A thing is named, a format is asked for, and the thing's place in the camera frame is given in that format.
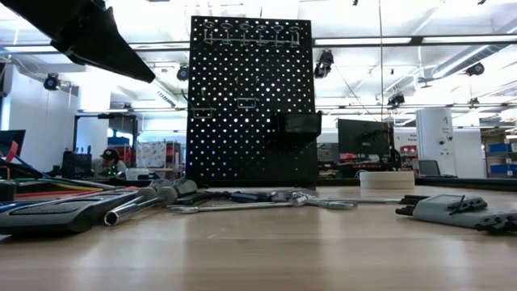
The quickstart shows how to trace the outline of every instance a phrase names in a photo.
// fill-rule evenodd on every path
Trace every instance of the fluorescent light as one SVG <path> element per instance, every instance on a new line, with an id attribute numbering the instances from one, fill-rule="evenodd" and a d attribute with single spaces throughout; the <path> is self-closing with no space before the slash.
<path id="1" fill-rule="evenodd" d="M 129 112 L 129 110 L 128 109 L 104 109 L 104 110 L 95 110 L 95 109 L 84 110 L 84 109 L 79 109 L 78 112 L 102 114 L 102 113 L 125 113 L 125 112 Z"/>
<path id="2" fill-rule="evenodd" d="M 57 53 L 50 45 L 11 45 L 3 47 L 9 53 Z"/>
<path id="3" fill-rule="evenodd" d="M 367 38 L 342 38 L 315 40 L 315 45 L 365 45 L 365 44 L 408 44 L 410 37 L 367 37 Z"/>
<path id="4" fill-rule="evenodd" d="M 517 35 L 507 36 L 427 36 L 423 38 L 424 44 L 469 43 L 469 42 L 497 42 L 517 40 Z"/>
<path id="5" fill-rule="evenodd" d="M 186 108 L 138 108 L 134 112 L 180 112 Z"/>
<path id="6" fill-rule="evenodd" d="M 179 64 L 172 61 L 161 61 L 161 62 L 155 62 L 154 67 L 155 68 L 170 68 L 178 66 Z"/>
<path id="7" fill-rule="evenodd" d="M 316 106 L 316 109 L 338 109 L 339 106 L 338 105 L 320 105 L 320 106 Z"/>
<path id="8" fill-rule="evenodd" d="M 163 43 L 137 43 L 130 44 L 131 49 L 136 51 L 162 50 L 162 49 L 189 49 L 188 41 L 173 41 Z"/>

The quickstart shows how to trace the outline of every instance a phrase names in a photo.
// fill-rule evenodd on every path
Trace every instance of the blue bin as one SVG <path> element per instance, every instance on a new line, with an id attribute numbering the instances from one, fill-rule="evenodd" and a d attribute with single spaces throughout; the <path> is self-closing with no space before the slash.
<path id="1" fill-rule="evenodd" d="M 517 173 L 517 165 L 511 164 L 510 170 Z M 490 165 L 490 173 L 492 174 L 506 174 L 508 166 L 506 164 L 492 164 Z"/>
<path id="2" fill-rule="evenodd" d="M 499 144 L 493 144 L 488 145 L 489 152 L 510 152 L 511 151 L 511 145 L 506 143 L 499 143 Z"/>

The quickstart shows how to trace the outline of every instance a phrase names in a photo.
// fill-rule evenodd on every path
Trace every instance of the shelf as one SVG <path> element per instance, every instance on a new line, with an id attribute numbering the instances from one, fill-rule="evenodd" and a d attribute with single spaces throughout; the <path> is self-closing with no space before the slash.
<path id="1" fill-rule="evenodd" d="M 506 157 L 517 157 L 516 152 L 487 152 L 487 158 L 506 158 Z"/>
<path id="2" fill-rule="evenodd" d="M 514 179 L 517 178 L 516 175 L 509 176 L 507 173 L 488 173 L 489 178 L 499 178 L 499 179 Z"/>

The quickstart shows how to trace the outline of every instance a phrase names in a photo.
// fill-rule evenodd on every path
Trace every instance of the black pegboard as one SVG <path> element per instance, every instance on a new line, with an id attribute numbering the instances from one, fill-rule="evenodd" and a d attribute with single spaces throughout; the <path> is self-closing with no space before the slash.
<path id="1" fill-rule="evenodd" d="M 310 21 L 192 17 L 188 99 L 188 179 L 316 180 L 316 141 L 280 144 L 274 126 L 315 113 Z"/>

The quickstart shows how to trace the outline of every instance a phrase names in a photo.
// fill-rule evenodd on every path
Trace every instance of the desk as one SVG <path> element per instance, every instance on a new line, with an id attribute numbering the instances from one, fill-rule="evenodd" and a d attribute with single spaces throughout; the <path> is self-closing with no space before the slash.
<path id="1" fill-rule="evenodd" d="M 509 192 L 319 188 L 321 196 Z M 517 236 L 413 221 L 396 205 L 173 215 L 150 210 L 69 238 L 0 240 L 2 290 L 516 290 Z"/>

